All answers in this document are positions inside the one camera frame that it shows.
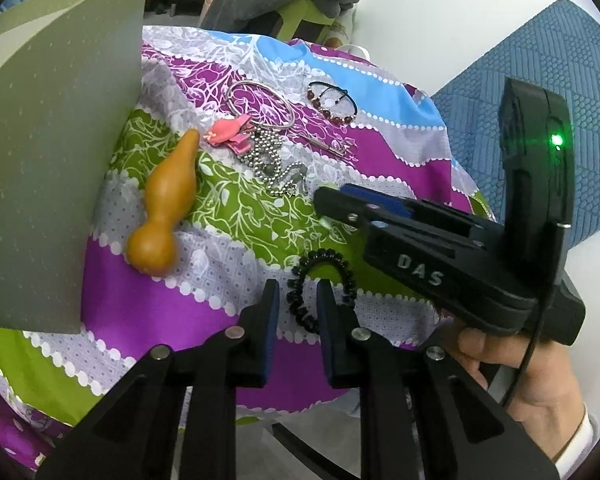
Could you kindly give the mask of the orange gourd pendant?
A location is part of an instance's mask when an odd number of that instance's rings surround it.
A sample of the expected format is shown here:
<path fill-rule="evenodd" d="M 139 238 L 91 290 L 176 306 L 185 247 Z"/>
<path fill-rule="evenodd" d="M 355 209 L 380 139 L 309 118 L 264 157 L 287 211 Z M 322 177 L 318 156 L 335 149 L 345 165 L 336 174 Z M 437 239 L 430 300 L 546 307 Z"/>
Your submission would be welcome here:
<path fill-rule="evenodd" d="M 189 129 L 145 185 L 145 222 L 126 243 L 126 258 L 138 272 L 162 278 L 178 258 L 175 226 L 192 209 L 197 194 L 195 162 L 199 132 Z"/>

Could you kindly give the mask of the pink hair clip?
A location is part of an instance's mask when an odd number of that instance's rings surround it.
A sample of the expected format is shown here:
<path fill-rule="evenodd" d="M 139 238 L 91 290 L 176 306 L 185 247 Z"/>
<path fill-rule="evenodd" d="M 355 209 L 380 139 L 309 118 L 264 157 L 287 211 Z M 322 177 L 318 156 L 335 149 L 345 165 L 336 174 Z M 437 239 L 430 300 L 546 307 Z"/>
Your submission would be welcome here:
<path fill-rule="evenodd" d="M 242 114 L 237 118 L 221 118 L 216 120 L 204 140 L 217 148 L 225 146 L 235 155 L 242 156 L 251 150 L 251 116 Z"/>

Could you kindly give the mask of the green cardboard jewelry box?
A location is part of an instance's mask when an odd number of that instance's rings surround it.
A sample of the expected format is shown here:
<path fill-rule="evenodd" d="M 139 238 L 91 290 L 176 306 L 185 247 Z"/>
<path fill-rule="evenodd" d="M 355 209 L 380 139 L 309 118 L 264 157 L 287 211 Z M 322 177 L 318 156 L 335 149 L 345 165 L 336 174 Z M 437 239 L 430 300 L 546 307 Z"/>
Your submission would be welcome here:
<path fill-rule="evenodd" d="M 142 86 L 144 1 L 0 14 L 0 327 L 80 327 L 97 195 Z"/>

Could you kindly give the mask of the silver hair pin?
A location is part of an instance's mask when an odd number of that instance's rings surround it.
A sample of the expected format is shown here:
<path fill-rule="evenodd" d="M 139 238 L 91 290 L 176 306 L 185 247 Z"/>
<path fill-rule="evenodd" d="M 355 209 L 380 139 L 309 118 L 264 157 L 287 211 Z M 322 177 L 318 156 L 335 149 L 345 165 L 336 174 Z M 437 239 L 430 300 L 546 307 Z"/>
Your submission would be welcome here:
<path fill-rule="evenodd" d="M 349 154 L 348 150 L 340 150 L 339 148 L 333 148 L 321 139 L 316 138 L 315 136 L 311 136 L 309 133 L 300 133 L 300 136 L 303 140 L 309 142 L 309 144 L 316 146 L 317 148 L 320 148 L 323 151 L 329 152 L 330 154 L 333 154 L 337 157 L 344 157 L 347 156 L 347 154 Z"/>

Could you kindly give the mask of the colourful striped floral cloth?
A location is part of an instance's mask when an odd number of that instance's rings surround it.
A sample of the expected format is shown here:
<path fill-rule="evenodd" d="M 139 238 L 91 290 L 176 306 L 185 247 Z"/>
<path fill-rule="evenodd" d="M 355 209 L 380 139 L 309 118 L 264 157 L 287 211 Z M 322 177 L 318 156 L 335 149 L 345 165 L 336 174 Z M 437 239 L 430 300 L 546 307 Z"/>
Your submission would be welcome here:
<path fill-rule="evenodd" d="M 490 208 L 453 157 L 426 93 L 349 52 L 193 27 L 143 30 L 142 90 L 102 179 L 74 335 L 0 328 L 0 445 L 32 471 L 155 344 L 184 349 L 229 326 L 270 278 L 332 250 L 350 263 L 355 309 L 393 344 L 411 347 L 439 324 L 432 303 L 363 262 L 354 231 L 318 218 L 313 193 L 346 183 L 432 200 L 480 216 Z M 201 143 L 198 192 L 175 230 L 173 270 L 134 270 L 126 243 L 145 217 L 148 177 L 188 129 L 247 113 L 265 124 L 277 171 Z M 303 140 L 309 133 L 337 157 Z"/>

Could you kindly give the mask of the green plastic stool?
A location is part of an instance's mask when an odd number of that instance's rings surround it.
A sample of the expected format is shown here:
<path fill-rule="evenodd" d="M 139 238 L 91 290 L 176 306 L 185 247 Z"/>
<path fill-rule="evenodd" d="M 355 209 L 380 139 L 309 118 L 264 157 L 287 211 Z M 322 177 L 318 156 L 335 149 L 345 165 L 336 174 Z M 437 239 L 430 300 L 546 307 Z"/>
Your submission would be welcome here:
<path fill-rule="evenodd" d="M 312 0 L 294 0 L 276 10 L 279 29 L 275 38 L 288 42 L 302 39 L 314 44 L 324 44 L 334 18 L 329 18 Z"/>

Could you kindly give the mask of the blue quilted cushion right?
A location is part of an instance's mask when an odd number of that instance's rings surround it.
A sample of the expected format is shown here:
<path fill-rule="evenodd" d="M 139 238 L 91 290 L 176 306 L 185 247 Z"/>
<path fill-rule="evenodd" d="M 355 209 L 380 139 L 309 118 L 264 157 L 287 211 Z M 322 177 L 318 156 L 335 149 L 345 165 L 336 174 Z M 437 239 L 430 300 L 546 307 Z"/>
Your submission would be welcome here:
<path fill-rule="evenodd" d="M 600 230 L 600 24 L 569 0 L 548 6 L 438 90 L 451 151 L 498 218 L 504 216 L 498 107 L 506 78 L 563 96 L 576 159 L 572 244 Z"/>

